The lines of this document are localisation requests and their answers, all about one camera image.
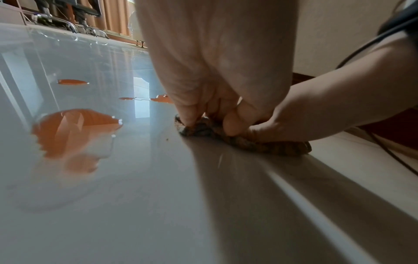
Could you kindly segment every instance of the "orange curtain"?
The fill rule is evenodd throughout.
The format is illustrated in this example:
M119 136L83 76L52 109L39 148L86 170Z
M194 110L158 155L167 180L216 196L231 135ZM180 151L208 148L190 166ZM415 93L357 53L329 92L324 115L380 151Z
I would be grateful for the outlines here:
M101 30L110 30L130 36L128 29L129 13L127 0L99 0L101 17L87 15L87 25ZM84 6L90 7L88 0L80 0Z

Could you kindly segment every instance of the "orange spill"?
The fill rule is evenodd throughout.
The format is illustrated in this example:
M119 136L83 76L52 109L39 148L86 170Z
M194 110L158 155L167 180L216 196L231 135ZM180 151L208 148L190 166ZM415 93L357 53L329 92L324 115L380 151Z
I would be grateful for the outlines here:
M157 95L156 98L151 98L151 101L168 104L173 103L173 101L171 101L170 97L167 94Z
M112 135L122 124L118 119L90 109L72 109L50 114L32 127L44 158L63 160L64 169L74 174L89 174L97 169L100 158L84 154L89 143Z
M83 80L62 79L62 80L58 80L58 84L62 84L62 85L83 85L83 84L88 84L88 82L83 81Z

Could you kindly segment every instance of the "crumpled dark cloth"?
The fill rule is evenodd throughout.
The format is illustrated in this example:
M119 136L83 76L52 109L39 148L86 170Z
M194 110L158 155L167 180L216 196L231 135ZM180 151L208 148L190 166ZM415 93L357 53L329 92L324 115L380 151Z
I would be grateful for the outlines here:
M186 127L179 115L174 118L174 125L180 135L184 137L210 137L222 140L234 147L257 153L266 153L280 156L300 156L312 151L309 142L270 142L257 143L243 137L229 137L223 131L222 125L213 120L202 117L193 127Z

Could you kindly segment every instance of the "beige wall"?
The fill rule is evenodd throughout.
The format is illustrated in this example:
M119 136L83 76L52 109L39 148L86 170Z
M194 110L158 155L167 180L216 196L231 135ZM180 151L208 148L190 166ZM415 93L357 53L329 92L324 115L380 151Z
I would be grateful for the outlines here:
M300 0L293 71L318 76L333 70L376 35L399 0Z

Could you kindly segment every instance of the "tiled floor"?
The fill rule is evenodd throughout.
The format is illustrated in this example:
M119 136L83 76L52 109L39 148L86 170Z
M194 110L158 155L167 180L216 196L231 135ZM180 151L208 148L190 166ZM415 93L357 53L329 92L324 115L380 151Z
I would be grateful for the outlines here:
M288 158L182 139L173 105L119 99L164 93L145 51L0 36L0 263L418 259L418 178L374 144L341 133Z

